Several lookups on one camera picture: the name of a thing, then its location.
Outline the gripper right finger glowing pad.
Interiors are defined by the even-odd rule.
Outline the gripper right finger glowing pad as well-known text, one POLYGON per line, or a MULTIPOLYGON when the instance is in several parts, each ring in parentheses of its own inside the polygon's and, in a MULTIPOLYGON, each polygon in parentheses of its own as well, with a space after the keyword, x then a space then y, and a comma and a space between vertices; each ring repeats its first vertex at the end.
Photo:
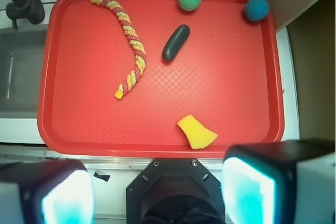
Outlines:
POLYGON ((221 187, 233 223, 335 223, 335 143, 233 145, 223 160, 221 187))

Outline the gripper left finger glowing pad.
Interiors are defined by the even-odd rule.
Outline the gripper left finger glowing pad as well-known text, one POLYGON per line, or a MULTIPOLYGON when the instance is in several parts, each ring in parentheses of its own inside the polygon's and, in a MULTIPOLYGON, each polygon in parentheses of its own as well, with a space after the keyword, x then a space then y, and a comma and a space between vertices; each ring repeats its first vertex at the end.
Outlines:
POLYGON ((1 164, 1 223, 93 223, 91 174, 79 160, 1 164))

